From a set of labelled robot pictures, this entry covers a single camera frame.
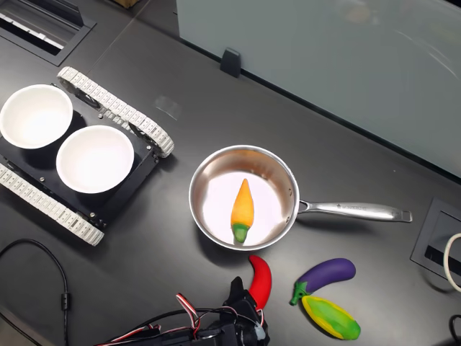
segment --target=stainless steel pan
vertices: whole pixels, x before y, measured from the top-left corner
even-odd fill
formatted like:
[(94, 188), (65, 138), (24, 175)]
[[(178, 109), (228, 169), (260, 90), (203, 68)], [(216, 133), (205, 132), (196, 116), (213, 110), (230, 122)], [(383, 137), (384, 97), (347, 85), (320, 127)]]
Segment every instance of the stainless steel pan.
[[(243, 179), (249, 181), (254, 223), (243, 244), (234, 241), (231, 211)], [(190, 210), (202, 232), (236, 250), (256, 250), (281, 239), (300, 213), (327, 213), (373, 221), (411, 222), (409, 211), (369, 203), (300, 200), (296, 179), (276, 155), (256, 146), (230, 146), (207, 157), (189, 189)], [(300, 204), (305, 208), (299, 210)]]

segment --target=toy chili pepper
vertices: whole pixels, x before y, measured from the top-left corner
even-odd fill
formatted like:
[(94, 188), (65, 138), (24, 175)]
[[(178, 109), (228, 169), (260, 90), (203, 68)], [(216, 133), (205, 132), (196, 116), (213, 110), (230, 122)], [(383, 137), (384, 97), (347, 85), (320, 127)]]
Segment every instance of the toy chili pepper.
[(334, 258), (310, 268), (295, 283), (295, 293), (290, 302), (295, 305), (303, 296), (309, 296), (330, 283), (350, 280), (355, 276), (354, 264), (345, 258)]
[(271, 294), (271, 270), (262, 258), (251, 255), (249, 259), (254, 268), (254, 277), (249, 293), (256, 302), (256, 309), (264, 309)]
[(336, 304), (314, 296), (304, 296), (301, 301), (311, 319), (329, 334), (343, 340), (359, 337), (359, 324)]
[(251, 197), (248, 180), (244, 179), (237, 198), (233, 204), (232, 214), (230, 216), (230, 226), (236, 241), (243, 243), (246, 235), (254, 221), (253, 198)]

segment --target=yellow pepper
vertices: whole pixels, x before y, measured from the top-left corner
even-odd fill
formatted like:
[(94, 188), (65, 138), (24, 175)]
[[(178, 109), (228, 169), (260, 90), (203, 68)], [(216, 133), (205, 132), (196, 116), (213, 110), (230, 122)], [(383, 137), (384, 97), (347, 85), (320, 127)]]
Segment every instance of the yellow pepper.
[(233, 204), (230, 226), (236, 240), (243, 243), (254, 220), (253, 198), (251, 197), (248, 180), (244, 179)]

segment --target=dark tabletop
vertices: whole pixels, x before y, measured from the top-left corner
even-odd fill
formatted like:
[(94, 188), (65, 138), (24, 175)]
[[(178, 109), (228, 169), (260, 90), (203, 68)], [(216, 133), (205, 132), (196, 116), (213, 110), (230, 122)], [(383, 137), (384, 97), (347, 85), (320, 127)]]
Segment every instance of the dark tabletop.
[[(109, 1), (75, 2), (98, 24), (62, 66), (88, 74), (153, 118), (176, 147), (95, 248), (0, 187), (0, 248), (18, 238), (36, 239), (66, 270), (72, 345), (103, 342), (179, 309), (177, 292), (197, 307), (216, 307), (235, 276), (249, 287), (248, 254), (222, 249), (202, 235), (188, 203), (200, 162), (234, 144), (280, 156), (303, 199), (380, 203), (413, 212), (410, 224), (303, 215), (285, 238), (257, 252), (273, 274), (265, 308), (271, 345), (341, 342), (289, 305), (297, 277), (334, 257), (350, 259), (357, 276), (319, 293), (359, 322), (362, 335), (355, 345), (450, 345), (447, 322), (461, 313), (461, 295), (410, 256), (432, 198), (461, 208), (459, 185), (252, 80), (224, 74), (216, 62), (158, 30), (154, 1), (136, 19), (145, 1), (131, 12)], [(0, 104), (21, 87), (56, 82), (60, 69), (0, 39)], [(174, 118), (156, 109), (159, 97), (176, 105)], [(72, 100), (77, 111), (86, 109)], [(45, 345), (62, 345), (62, 284), (49, 259), (23, 246), (2, 258), (0, 277), (0, 311)]]

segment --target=toy eggplant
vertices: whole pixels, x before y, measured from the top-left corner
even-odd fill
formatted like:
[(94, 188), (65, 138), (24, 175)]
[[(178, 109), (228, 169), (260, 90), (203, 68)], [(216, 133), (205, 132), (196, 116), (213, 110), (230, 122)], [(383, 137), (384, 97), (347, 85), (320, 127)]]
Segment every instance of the toy eggplant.
[(355, 276), (355, 272), (354, 264), (345, 258), (334, 258), (322, 262), (297, 279), (290, 304), (295, 305), (303, 296), (309, 296), (330, 283), (350, 280)]
[(236, 241), (243, 243), (250, 227), (253, 226), (254, 206), (248, 180), (244, 179), (230, 216), (230, 226)]
[(303, 296), (301, 301), (311, 319), (329, 334), (342, 340), (355, 340), (359, 337), (359, 324), (336, 304), (314, 296)]

